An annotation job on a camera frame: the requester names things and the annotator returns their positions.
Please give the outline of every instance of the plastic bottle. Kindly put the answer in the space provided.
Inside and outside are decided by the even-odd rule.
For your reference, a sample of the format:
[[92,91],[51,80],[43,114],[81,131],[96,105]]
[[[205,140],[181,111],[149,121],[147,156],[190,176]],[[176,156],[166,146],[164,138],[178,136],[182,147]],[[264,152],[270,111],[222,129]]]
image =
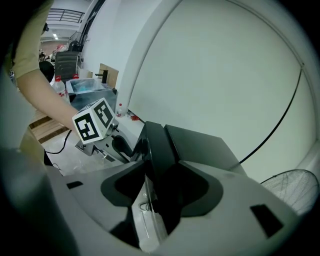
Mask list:
[[122,104],[119,104],[119,107],[116,110],[116,116],[121,117],[122,116]]
[[61,81],[61,75],[55,77],[55,82],[52,86],[57,94],[59,94],[66,102],[68,102],[66,86],[64,82]]

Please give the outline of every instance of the gray machine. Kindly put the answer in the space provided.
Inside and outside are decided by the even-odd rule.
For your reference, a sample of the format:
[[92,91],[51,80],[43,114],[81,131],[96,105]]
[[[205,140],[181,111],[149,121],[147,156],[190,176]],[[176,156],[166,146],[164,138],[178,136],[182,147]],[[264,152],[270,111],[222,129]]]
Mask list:
[[115,127],[99,146],[85,145],[125,162],[100,171],[61,176],[19,152],[2,154],[9,200],[60,252],[268,255],[296,227],[296,214],[246,176],[221,138],[146,122],[130,150],[113,142]]

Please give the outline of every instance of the railing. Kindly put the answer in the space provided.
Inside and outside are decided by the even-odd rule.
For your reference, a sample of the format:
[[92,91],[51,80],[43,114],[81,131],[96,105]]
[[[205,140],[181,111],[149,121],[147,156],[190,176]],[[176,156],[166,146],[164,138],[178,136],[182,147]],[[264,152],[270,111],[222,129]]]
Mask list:
[[75,22],[79,23],[84,12],[68,9],[52,8],[49,11],[47,21]]

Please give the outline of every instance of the beige sleeve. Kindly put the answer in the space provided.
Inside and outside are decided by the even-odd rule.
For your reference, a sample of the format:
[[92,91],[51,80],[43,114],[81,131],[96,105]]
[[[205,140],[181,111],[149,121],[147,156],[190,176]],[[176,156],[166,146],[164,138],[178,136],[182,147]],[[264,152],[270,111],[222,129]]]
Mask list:
[[28,21],[15,50],[13,71],[15,78],[39,69],[40,37],[54,0],[46,0]]

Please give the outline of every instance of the black slot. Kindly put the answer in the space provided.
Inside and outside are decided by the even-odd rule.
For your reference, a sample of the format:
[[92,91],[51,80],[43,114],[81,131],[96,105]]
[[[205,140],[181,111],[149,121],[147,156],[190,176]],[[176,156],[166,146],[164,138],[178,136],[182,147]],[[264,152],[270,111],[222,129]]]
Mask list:
[[71,189],[74,189],[74,188],[79,187],[79,186],[81,186],[81,185],[83,185],[82,182],[80,182],[80,181],[74,181],[74,182],[68,183],[66,186],[68,187],[68,189],[71,190]]
[[250,209],[268,238],[284,226],[265,204],[254,205]]

